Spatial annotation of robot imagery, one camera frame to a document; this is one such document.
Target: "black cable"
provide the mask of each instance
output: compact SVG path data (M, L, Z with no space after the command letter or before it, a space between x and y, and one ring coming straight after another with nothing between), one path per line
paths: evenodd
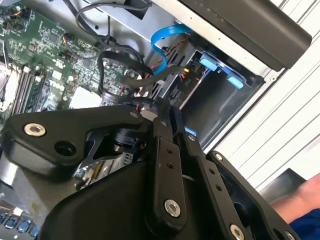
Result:
M111 17L108 15L108 41L106 42L107 45L110 44L110 36L111 36Z
M114 8L121 8L121 9L126 9L126 10L132 10L132 11L144 11L146 9L148 9L151 6L151 3L148 3L146 6L144 7L134 7L134 6L128 6L128 5L123 5L123 4L118 4L118 3L110 3L110 2L93 2L88 6L85 6L83 8L81 8L75 15L75 20L76 22L80 22L79 17L81 17L81 14L83 14L86 11L89 11L91 9L95 9L101 6L108 6L108 7L114 7ZM80 25L78 25L79 28L81 28L83 31L87 32L87 29L85 29L85 27L81 27Z
M154 75L154 72L152 71L152 69L150 67L148 67L147 65L140 63L138 61L135 61L124 54L120 54L120 53L117 53L114 51L103 51L97 59L97 66L98 66L99 73L100 73L100 82L99 82L99 86L98 86L98 93L100 95L103 92L107 92L107 90L104 89L105 69L104 69L103 59L111 59L111 60L118 61L118 62L122 63L123 65L125 65L131 69L136 70L139 74L142 75L142 77L144 77L144 75L145 75L144 73L147 73L152 76Z
M78 10L75 8L75 6L70 2L70 0L63 0L63 2L65 3L65 5L68 7L68 9L71 11L71 13L76 17L77 13L78 13ZM88 24L87 22L82 18L82 16L80 16L78 18L78 21L79 23L83 26L83 28L85 29L85 31L91 35L91 36L94 36L95 39L97 41L102 41L100 38L106 38L107 36L105 35L99 35L97 34Z
M155 105L154 100L148 97L119 96L105 89L104 88L105 67L104 67L103 59L113 59L122 63L125 62L126 64L133 66L133 68L135 69L137 69L137 67L140 68L138 71L141 71L141 72L146 71L146 73L151 73L153 75L151 68L145 66L140 62L134 61L133 59L125 55L119 54L117 52L104 51L100 54L100 56L97 59L97 65L98 65L99 74L100 74L98 93L101 95L103 99L115 102L117 104L127 104L127 105L134 105L134 106L136 104L148 105L149 107L152 107Z
M83 18L81 17L81 14L83 14L84 12L86 11L89 11L91 9L94 9L94 8L98 8L98 7L101 7L101 6L109 6L109 7L114 7L114 8L122 8L122 9L126 9L126 10L133 10L133 11L144 11L146 9L148 9L150 6L151 6L151 3L148 3L146 6L144 7L134 7L134 6L127 6L127 5L122 5L122 4L118 4L118 3L107 3L107 2L94 2L94 3L91 3L90 5L88 6L85 6L83 8L81 8L79 10L79 12L76 13L75 15L75 22L77 24L77 26L82 29L84 32L92 35L92 36L97 36L98 34L92 29L90 28L90 32L87 31L87 29L81 25L83 25L82 22L80 22L80 19L83 20ZM97 39L101 44L103 44L103 46L105 48L111 48L111 49L114 49L114 50L122 50L122 51L126 51L127 53L131 53L132 52L132 55L135 57L135 59L137 59L139 62L143 63L144 60L143 60L143 57L141 56L141 54L136 51L134 48L128 46L128 45L120 45L120 46L110 46L108 45L108 43L104 43L101 39Z
M186 68L184 66L173 65L165 68L163 71L159 72L159 74L157 74L156 76L151 76L142 80L135 80L135 79L124 76L122 79L120 79L119 83L127 88L138 89L140 87L145 87L148 85L155 84L156 82L166 78L170 74L181 75L184 73L185 70Z
M71 13L74 15L74 17L77 16L78 11L77 9L74 7L74 5L70 2L70 0L63 0L63 2L65 3L65 5L69 8L69 10L71 11ZM106 50L108 48L110 49L114 49L114 50L119 50L119 51L124 51L130 55L133 55L134 58L136 60L138 60L139 62L143 63L144 59L141 56L141 54L135 50L134 48L132 48L131 46L128 45L118 45L118 46L111 46L106 44L103 39L110 39L111 40L111 36L106 36L106 35L99 35L96 33L96 31L94 31L88 24L87 22L82 18L82 16L79 16L78 18L76 18L75 20L77 26L79 28L81 28L83 31L85 31L87 34L91 35L94 37L94 39L96 39L102 46L103 46L103 50Z

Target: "black metal bracket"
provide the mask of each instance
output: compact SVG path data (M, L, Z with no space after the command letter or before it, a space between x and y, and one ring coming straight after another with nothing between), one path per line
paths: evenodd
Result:
M16 165L61 181L71 178L83 161L91 131L138 129L143 119L128 105L14 115L3 128L2 148ZM45 134L26 134L24 127L30 123L43 126Z
M178 108L160 101L158 109L153 122L127 105L28 113L7 121L4 156L20 167L13 187L24 204L34 204L32 192L37 206L50 212L46 220L38 216L44 222L39 239L62 233L63 239L88 239L97 232L148 240L282 240L289 232L299 239L223 155L204 155L185 132ZM38 128L26 129L30 123ZM80 164L122 152L138 161L75 192L71 177ZM31 189L24 187L28 182ZM249 217L235 199L245 200ZM83 221L95 218L102 222Z
M225 184L233 188L228 199L236 199L246 207L237 208L237 213L255 239L291 240L287 233L299 239L294 230L276 213L262 196L245 180L232 164L219 152L211 151L206 158L215 166L216 173L224 177Z

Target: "silver screw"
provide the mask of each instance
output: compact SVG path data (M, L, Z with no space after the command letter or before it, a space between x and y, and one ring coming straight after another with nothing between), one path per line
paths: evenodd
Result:
M168 124L165 121L161 121L161 124L165 127L168 127Z
M165 211L172 217L177 218L181 214L180 206L175 201L168 199L164 202Z
M132 112L130 112L130 115L131 115L132 117L136 118L136 119L138 118L138 114L136 114L136 113L135 113L135 112L133 112L133 111L132 111Z
M42 137L46 134L46 129L38 123L29 123L24 126L24 132L32 137Z
M232 224L230 226L230 230L236 240L244 240L245 239L244 233L241 231L241 229L237 225Z
M215 155L215 158L218 159L219 161L223 160L222 156L218 153Z
M196 138L193 135L190 135L190 134L188 135L188 138L193 142L196 140Z
M285 231L285 233L290 240L296 240L295 237L289 231Z

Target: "person's arm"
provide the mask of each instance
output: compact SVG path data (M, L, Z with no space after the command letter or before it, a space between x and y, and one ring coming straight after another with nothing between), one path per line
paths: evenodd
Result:
M285 220L287 224L306 215L312 209L296 194L277 200L271 207Z
M288 224L320 208L320 174L303 183L293 195L277 200L271 206Z

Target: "white slotted panel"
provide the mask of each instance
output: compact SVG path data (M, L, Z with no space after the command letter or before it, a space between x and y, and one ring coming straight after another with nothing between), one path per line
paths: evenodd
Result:
M312 35L312 45L216 148L257 190L288 168L307 179L320 172L319 154L311 157L320 153L320 1L272 2Z

